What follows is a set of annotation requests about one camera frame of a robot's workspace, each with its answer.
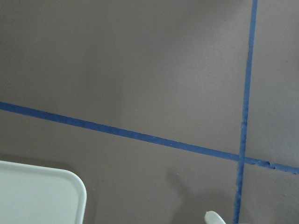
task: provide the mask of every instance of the blue tape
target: blue tape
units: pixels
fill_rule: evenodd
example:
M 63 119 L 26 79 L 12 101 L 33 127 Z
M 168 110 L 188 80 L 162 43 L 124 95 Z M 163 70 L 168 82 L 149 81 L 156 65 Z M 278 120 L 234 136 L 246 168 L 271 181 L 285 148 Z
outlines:
M 254 36 L 256 30 L 256 12 L 257 12 L 257 0 L 253 0 L 252 10 L 251 10 L 250 31 L 249 31 L 249 53 L 248 53 L 248 59 L 246 65 L 245 87 L 244 87 L 244 98 L 243 98 L 241 141 L 240 141 L 240 153 L 239 153 L 238 174 L 237 174 L 237 191 L 235 194 L 235 210 L 234 210 L 235 224 L 239 223 L 239 216 L 240 216 L 240 209 L 241 209 L 246 138 L 247 138 L 247 119 L 248 119 L 248 112 L 249 112 L 251 68 L 252 68 L 252 57 L 253 57 L 253 47 L 254 47 Z
M 62 123 L 62 124 L 87 128 L 87 129 L 95 130 L 98 132 L 114 134 L 114 135 L 123 136 L 123 137 L 136 139 L 136 140 L 140 140 L 140 141 L 146 141 L 146 142 L 150 142 L 150 143 L 154 143 L 154 144 L 158 144 L 158 145 L 162 145 L 162 146 L 182 149 L 185 151 L 195 152 L 195 153 L 199 153 L 199 154 L 205 154 L 205 155 L 218 157 L 218 158 L 222 158 L 222 159 L 227 159 L 227 160 L 231 160 L 231 161 L 239 161 L 239 156 L 236 154 L 226 153 L 226 152 L 209 149 L 209 148 L 204 148 L 204 147 L 199 147 L 199 146 L 194 146 L 194 145 L 189 145 L 189 144 L 185 144 L 185 143 L 178 142 L 178 141 L 163 139 L 163 138 L 159 138 L 159 137 L 152 136 L 152 135 L 142 134 L 142 133 L 138 133 L 138 132 L 132 132 L 132 131 L 128 131 L 128 130 L 117 128 L 117 127 L 101 125 L 101 124 L 93 123 L 90 121 L 80 120 L 80 119 L 76 119 L 76 118 L 70 118 L 70 117 L 66 117 L 66 116 L 62 116 L 62 115 L 58 115 L 58 114 L 54 114 L 54 113 L 39 111 L 39 110 L 35 110 L 35 109 L 23 107 L 23 106 L 17 106 L 14 104 L 0 102 L 0 110 L 18 113 L 18 114 L 22 114 L 22 115 L 27 115 L 27 116 L 31 116 L 34 118 L 50 120 L 50 121 L 54 121 L 54 122 L 58 122 L 58 123 Z M 250 164 L 250 165 L 258 165 L 258 166 L 270 168 L 270 169 L 276 169 L 276 170 L 280 170 L 280 171 L 284 171 L 284 172 L 288 172 L 288 173 L 299 174 L 299 168 L 289 167 L 289 166 L 285 166 L 285 165 L 281 165 L 281 164 L 271 164 L 270 162 L 264 161 L 264 160 L 258 160 L 258 159 L 246 157 L 245 163 Z

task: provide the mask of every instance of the gray surface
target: gray surface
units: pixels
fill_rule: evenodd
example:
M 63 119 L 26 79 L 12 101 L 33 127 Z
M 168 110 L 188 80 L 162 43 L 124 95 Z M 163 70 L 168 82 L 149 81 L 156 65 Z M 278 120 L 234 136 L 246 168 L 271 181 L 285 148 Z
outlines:
M 246 155 L 299 164 L 299 1 L 259 1 Z
M 251 2 L 2 1 L 1 100 L 238 153 Z
M 245 166 L 240 223 L 298 223 L 298 186 L 295 174 Z
M 232 221 L 235 162 L 3 111 L 0 123 L 2 160 L 83 180 L 85 224 L 198 224 L 207 210 Z

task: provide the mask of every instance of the blue tape piece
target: blue tape piece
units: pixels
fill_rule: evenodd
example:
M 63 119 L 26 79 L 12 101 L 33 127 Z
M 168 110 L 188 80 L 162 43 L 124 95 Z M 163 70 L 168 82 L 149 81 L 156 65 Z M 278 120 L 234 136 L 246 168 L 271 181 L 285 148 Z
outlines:
M 80 120 L 80 119 L 76 119 L 76 118 L 70 118 L 70 117 L 66 117 L 66 116 L 62 116 L 62 115 L 58 115 L 58 114 L 54 114 L 54 113 L 49 113 L 49 112 L 44 112 L 44 111 L 39 111 L 39 110 L 23 107 L 23 106 L 17 106 L 17 105 L 13 105 L 13 104 L 0 102 L 0 109 L 4 110 L 4 111 L 28 115 L 28 116 L 35 117 L 35 118 L 51 120 L 51 121 L 68 124 L 68 125 L 73 125 L 73 126 L 77 126 L 77 127 L 82 127 L 82 128 L 87 128 L 87 129 L 91 129 L 91 130 L 95 130 L 95 131 L 99 131 L 99 132 L 114 134 L 114 135 L 123 136 L 123 137 L 136 139 L 136 140 L 140 140 L 140 141 L 146 141 L 146 142 L 150 142 L 150 143 L 154 143 L 154 144 L 158 144 L 158 145 L 162 145 L 162 146 L 168 146 L 168 147 L 172 147 L 172 148 L 183 149 L 186 151 L 200 153 L 200 154 L 209 155 L 209 156 L 214 156 L 214 157 L 223 158 L 223 159 L 227 159 L 227 160 L 238 161 L 238 155 L 236 155 L 236 154 L 226 153 L 226 152 L 222 152 L 222 151 L 218 151 L 218 150 L 214 150 L 214 149 L 210 149 L 210 148 L 204 148 L 204 147 L 200 147 L 200 146 L 189 145 L 189 144 L 185 144 L 185 143 L 178 142 L 178 141 L 163 139 L 163 138 L 159 138 L 159 137 L 148 135 L 148 134 L 132 132 L 132 131 L 125 130 L 125 129 L 111 127 L 111 126 L 102 125 L 102 124 L 97 124 L 97 123 Z
M 247 138 L 247 119 L 248 119 L 248 112 L 249 112 L 251 68 L 252 68 L 252 57 L 253 57 L 253 47 L 254 47 L 254 36 L 256 30 L 256 12 L 257 12 L 257 0 L 253 0 L 251 21 L 250 21 L 250 31 L 249 31 L 249 53 L 248 53 L 248 59 L 246 65 L 245 87 L 244 87 L 244 98 L 243 98 L 241 141 L 240 141 L 240 153 L 239 153 L 238 174 L 237 174 L 237 191 L 235 194 L 235 210 L 234 210 L 235 224 L 239 223 L 239 216 L 240 216 L 240 209 L 241 209 L 246 138 Z

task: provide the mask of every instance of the white tray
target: white tray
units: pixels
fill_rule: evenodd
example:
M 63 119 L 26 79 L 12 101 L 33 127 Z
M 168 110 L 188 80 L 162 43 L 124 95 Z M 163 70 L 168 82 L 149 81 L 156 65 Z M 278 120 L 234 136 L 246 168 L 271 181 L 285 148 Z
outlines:
M 0 161 L 0 224 L 82 224 L 85 204 L 74 173 Z

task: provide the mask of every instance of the blue grout line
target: blue grout line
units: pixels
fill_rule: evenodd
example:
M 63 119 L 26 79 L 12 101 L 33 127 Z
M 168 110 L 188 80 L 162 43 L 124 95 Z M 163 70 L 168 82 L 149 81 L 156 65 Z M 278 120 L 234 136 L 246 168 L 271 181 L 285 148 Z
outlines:
M 218 157 L 218 158 L 222 158 L 222 159 L 227 159 L 227 160 L 231 160 L 231 161 L 239 161 L 239 156 L 236 154 L 231 154 L 231 153 L 226 153 L 226 152 L 222 152 L 222 151 L 218 151 L 218 150 L 214 150 L 214 149 L 194 146 L 194 145 L 190 145 L 190 144 L 186 144 L 186 143 L 182 143 L 182 142 L 178 142 L 178 141 L 163 139 L 163 138 L 152 136 L 152 135 L 142 134 L 142 133 L 138 133 L 138 132 L 132 132 L 132 131 L 128 131 L 128 130 L 117 128 L 117 127 L 111 127 L 111 126 L 93 123 L 90 121 L 80 120 L 80 119 L 76 119 L 76 118 L 70 118 L 70 117 L 66 117 L 63 115 L 39 111 L 39 110 L 35 110 L 35 109 L 23 107 L 23 106 L 18 106 L 18 105 L 14 105 L 14 104 L 0 102 L 0 110 L 18 113 L 18 114 L 22 114 L 22 115 L 27 115 L 27 116 L 31 116 L 34 118 L 50 120 L 50 121 L 54 121 L 54 122 L 58 122 L 58 123 L 62 123 L 62 124 L 76 126 L 76 127 L 91 129 L 91 130 L 95 130 L 98 132 L 114 134 L 114 135 L 123 136 L 123 137 L 136 139 L 136 140 L 140 140 L 140 141 L 146 141 L 146 142 L 154 143 L 157 145 L 182 149 L 185 151 L 195 152 L 195 153 L 199 153 L 199 154 L 205 154 L 205 155 Z M 258 160 L 258 159 L 246 157 L 245 163 L 250 164 L 250 165 L 258 165 L 258 166 L 270 168 L 270 169 L 276 169 L 276 170 L 280 170 L 280 171 L 284 171 L 284 172 L 288 172 L 288 173 L 299 174 L 299 168 L 289 167 L 289 166 L 281 165 L 281 164 L 271 164 L 270 162 L 264 161 L 264 160 Z
M 237 174 L 237 191 L 235 194 L 235 210 L 234 210 L 235 224 L 239 223 L 241 199 L 242 199 L 246 138 L 247 138 L 247 120 L 248 120 L 248 113 L 249 113 L 250 80 L 251 80 L 254 36 L 256 30 L 256 13 L 257 13 L 257 0 L 253 0 L 251 20 L 250 20 L 250 31 L 249 31 L 249 53 L 248 53 L 248 59 L 246 65 L 245 86 L 244 86 L 243 115 L 242 115 L 240 152 L 239 152 L 239 163 L 238 163 L 238 174 Z

